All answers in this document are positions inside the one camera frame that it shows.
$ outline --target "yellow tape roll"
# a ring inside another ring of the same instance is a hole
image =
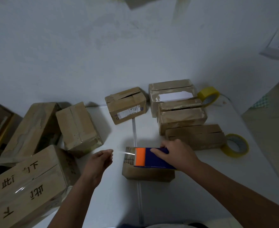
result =
[[[209,106],[214,103],[217,98],[220,96],[214,87],[207,87],[198,92],[197,97],[202,101],[203,107]]]
[[[244,156],[249,152],[249,145],[248,142],[241,137],[240,135],[237,134],[227,134],[226,135],[227,141],[233,141],[237,146],[239,147],[239,151],[235,151],[231,149],[228,144],[226,143],[221,147],[221,150],[229,157],[241,157]]]

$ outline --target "cardboard box with shipping label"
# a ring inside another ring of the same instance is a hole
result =
[[[103,145],[83,102],[56,113],[65,148],[76,157],[82,157]]]
[[[135,149],[129,149],[124,157],[122,175],[129,180],[171,182],[175,170],[161,168],[140,168],[134,166]]]
[[[160,103],[157,116],[160,135],[165,135],[167,129],[203,125],[207,114],[200,104],[199,99]]]
[[[0,227],[32,226],[60,206],[80,172],[70,155],[51,145],[0,175]]]
[[[139,87],[105,97],[115,125],[147,112],[146,97]]]
[[[149,84],[152,117],[157,117],[158,104],[197,98],[197,90],[189,79]]]
[[[19,124],[0,156],[0,165],[15,166],[49,145],[57,144],[61,135],[55,102],[34,103]]]
[[[168,129],[165,137],[170,141],[180,139],[193,150],[221,148],[226,144],[225,134],[217,124]]]

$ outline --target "person's left arm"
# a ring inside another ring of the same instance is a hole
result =
[[[113,150],[93,154],[48,228],[81,228],[87,214],[94,189],[99,185],[106,168],[112,164]]]

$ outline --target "tile floor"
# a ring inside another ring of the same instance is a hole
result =
[[[279,83],[268,93],[270,107],[249,109],[242,118],[279,175]],[[234,218],[204,223],[209,228],[241,228]]]

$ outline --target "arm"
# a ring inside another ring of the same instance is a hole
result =
[[[93,154],[78,181],[63,201],[48,228],[81,228],[94,189],[99,185],[103,172],[112,164],[113,150]]]
[[[151,151],[206,189],[244,228],[279,227],[279,205],[201,162],[179,139],[163,141],[161,147],[166,147],[169,154]]]

